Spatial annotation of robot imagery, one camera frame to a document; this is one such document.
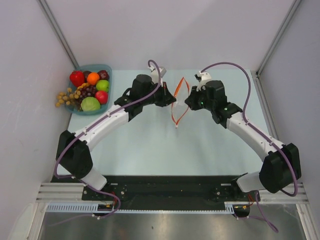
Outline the clear zip top bag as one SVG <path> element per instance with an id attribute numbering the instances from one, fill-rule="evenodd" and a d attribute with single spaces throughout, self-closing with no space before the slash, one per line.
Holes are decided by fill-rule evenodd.
<path id="1" fill-rule="evenodd" d="M 191 87 L 184 77 L 179 81 L 173 96 L 176 101 L 171 104 L 171 120 L 173 121 L 175 128 L 177 129 L 180 121 L 186 115 L 189 110 L 185 100 L 188 98 L 191 92 Z"/>

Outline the orange fruit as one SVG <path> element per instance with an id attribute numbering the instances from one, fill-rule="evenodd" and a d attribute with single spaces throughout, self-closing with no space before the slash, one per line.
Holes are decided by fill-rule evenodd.
<path id="1" fill-rule="evenodd" d="M 90 85 L 96 85 L 97 82 L 100 80 L 100 76 L 97 72 L 91 72 L 87 76 L 87 83 Z"/>

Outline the green cabbage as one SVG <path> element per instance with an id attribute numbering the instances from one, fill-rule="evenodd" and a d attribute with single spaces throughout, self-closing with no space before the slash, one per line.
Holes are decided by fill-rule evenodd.
<path id="1" fill-rule="evenodd" d="M 84 98 L 80 106 L 84 112 L 96 111 L 101 108 L 100 102 L 95 97 L 91 96 Z"/>

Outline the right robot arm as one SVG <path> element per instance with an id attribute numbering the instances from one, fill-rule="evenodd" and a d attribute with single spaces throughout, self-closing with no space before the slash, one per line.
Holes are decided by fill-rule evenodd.
<path id="1" fill-rule="evenodd" d="M 192 111 L 208 110 L 216 124 L 241 138 L 261 159 L 261 170 L 235 179 L 236 185 L 230 188 L 235 200 L 242 201 L 251 191 L 283 192 L 289 184 L 294 185 L 291 196 L 297 195 L 301 177 L 298 148 L 293 143 L 282 143 L 249 122 L 244 111 L 227 100 L 221 81 L 210 80 L 193 86 L 185 103 Z"/>

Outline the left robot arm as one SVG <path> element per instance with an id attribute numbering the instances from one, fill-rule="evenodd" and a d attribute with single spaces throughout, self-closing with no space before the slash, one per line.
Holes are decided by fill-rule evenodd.
<path id="1" fill-rule="evenodd" d="M 98 199 L 107 199 L 111 188 L 94 168 L 91 151 L 104 137 L 140 114 L 145 106 L 167 107 L 175 101 L 165 82 L 154 83 L 149 75 L 137 75 L 132 86 L 103 115 L 76 132 L 65 130 L 60 134 L 56 164 L 93 188 Z"/>

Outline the red apple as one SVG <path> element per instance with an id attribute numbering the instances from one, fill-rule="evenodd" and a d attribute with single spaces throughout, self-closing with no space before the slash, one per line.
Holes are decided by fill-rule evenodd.
<path id="1" fill-rule="evenodd" d="M 101 105 L 105 105 L 108 102 L 109 94 L 106 91 L 100 90 L 95 93 L 95 98 Z"/>

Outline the green apple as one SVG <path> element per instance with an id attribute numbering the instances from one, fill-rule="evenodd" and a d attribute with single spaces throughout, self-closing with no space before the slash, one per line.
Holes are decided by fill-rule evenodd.
<path id="1" fill-rule="evenodd" d="M 108 92 L 109 91 L 109 86 L 110 86 L 110 83 L 108 80 L 105 80 L 105 79 L 102 79 L 102 80 L 99 80 L 96 84 L 96 89 L 98 91 L 104 91 L 104 92 Z"/>

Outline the dark red plum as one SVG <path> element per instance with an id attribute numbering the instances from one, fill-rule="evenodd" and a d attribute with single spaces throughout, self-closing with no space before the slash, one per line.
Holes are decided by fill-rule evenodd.
<path id="1" fill-rule="evenodd" d="M 99 79 L 100 80 L 109 80 L 110 79 L 110 75 L 106 70 L 100 70 L 97 72 L 97 74 L 99 75 Z"/>

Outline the purple grape bunch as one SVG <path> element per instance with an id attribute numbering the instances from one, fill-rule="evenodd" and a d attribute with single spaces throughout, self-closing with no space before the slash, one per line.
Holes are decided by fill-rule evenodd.
<path id="1" fill-rule="evenodd" d="M 84 83 L 77 88 L 75 95 L 78 96 L 79 99 L 83 100 L 87 97 L 94 97 L 97 91 L 98 90 L 95 85 Z"/>

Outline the dark maroon fruit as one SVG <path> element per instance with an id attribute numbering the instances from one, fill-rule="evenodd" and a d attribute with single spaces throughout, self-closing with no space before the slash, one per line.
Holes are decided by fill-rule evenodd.
<path id="1" fill-rule="evenodd" d="M 91 74 L 91 71 L 84 71 L 83 75 L 84 75 L 84 79 L 87 80 L 88 76 Z"/>

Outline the red bell pepper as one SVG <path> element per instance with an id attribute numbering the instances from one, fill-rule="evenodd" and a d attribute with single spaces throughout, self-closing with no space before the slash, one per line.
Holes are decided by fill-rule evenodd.
<path id="1" fill-rule="evenodd" d="M 79 87 L 85 83 L 85 76 L 82 71 L 73 71 L 69 76 L 70 82 L 75 86 Z"/>

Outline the yellow grape bunch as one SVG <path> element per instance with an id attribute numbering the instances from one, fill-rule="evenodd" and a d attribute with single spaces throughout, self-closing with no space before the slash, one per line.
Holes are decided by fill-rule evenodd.
<path id="1" fill-rule="evenodd" d="M 68 107 L 72 108 L 75 111 L 81 110 L 81 103 L 80 103 L 80 96 L 81 91 L 79 88 L 72 89 L 70 87 L 67 88 L 65 92 L 60 92 L 56 96 L 55 107 Z"/>

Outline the right corner aluminium post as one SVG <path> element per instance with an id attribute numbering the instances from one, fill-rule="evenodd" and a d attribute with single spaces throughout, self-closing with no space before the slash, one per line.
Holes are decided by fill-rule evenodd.
<path id="1" fill-rule="evenodd" d="M 282 40 L 284 34 L 286 33 L 287 29 L 289 28 L 291 22 L 293 21 L 295 14 L 299 10 L 300 6 L 302 5 L 303 0 L 294 0 L 286 13 L 280 27 L 278 28 L 275 37 L 273 38 L 270 46 L 267 49 L 266 54 L 264 55 L 259 67 L 257 68 L 255 74 L 257 77 L 260 77 L 263 73 L 265 67 L 267 66 L 268 62 L 270 61 L 271 57 L 273 56 L 278 44 Z"/>

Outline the corner aluminium post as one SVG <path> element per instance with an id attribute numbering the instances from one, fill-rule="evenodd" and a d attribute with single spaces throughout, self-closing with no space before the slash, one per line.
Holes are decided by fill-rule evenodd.
<path id="1" fill-rule="evenodd" d="M 282 40 L 284 34 L 286 33 L 287 29 L 289 28 L 291 22 L 293 21 L 295 14 L 299 10 L 300 6 L 302 5 L 303 0 L 294 0 L 286 13 L 280 27 L 278 28 L 275 37 L 273 38 L 270 46 L 267 49 L 266 54 L 264 55 L 259 67 L 257 68 L 255 74 L 257 77 L 260 77 L 263 73 L 265 67 L 267 66 L 268 62 L 270 61 L 271 57 L 273 56 L 278 44 Z"/>
<path id="2" fill-rule="evenodd" d="M 46 0 L 36 0 L 38 3 L 42 13 L 44 14 L 45 18 L 47 19 L 53 33 L 55 34 L 56 38 L 58 39 L 62 49 L 64 50 L 67 58 L 69 59 L 70 63 L 72 64 L 73 68 L 76 69 L 79 67 L 79 63 L 65 37 L 53 11 L 51 10 L 48 2 Z"/>

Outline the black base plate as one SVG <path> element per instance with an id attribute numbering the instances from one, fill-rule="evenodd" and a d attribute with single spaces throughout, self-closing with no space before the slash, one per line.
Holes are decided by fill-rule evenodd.
<path id="1" fill-rule="evenodd" d="M 100 192 L 85 184 L 80 199 L 108 203 L 115 195 L 125 211 L 219 211 L 226 203 L 247 204 L 256 191 L 264 190 L 259 183 L 240 188 L 238 179 L 238 175 L 107 175 Z"/>

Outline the aluminium rail frame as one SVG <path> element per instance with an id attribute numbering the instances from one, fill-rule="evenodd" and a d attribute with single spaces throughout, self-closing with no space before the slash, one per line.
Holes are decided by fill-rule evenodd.
<path id="1" fill-rule="evenodd" d="M 37 202 L 47 203 L 82 203 L 84 185 L 82 183 L 42 183 L 36 196 Z M 303 184 L 298 185 L 296 196 L 288 196 L 283 192 L 259 192 L 262 204 L 308 204 L 309 200 Z"/>

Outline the left corner aluminium post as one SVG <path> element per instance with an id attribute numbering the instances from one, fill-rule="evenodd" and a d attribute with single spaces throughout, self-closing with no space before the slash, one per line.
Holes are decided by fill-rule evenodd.
<path id="1" fill-rule="evenodd" d="M 47 19 L 53 33 L 55 34 L 56 38 L 58 39 L 62 49 L 64 50 L 67 58 L 69 59 L 70 63 L 72 64 L 73 68 L 76 69 L 79 67 L 79 63 L 65 37 L 53 11 L 51 10 L 48 2 L 46 0 L 36 0 L 38 3 L 42 13 L 44 14 L 45 18 Z"/>

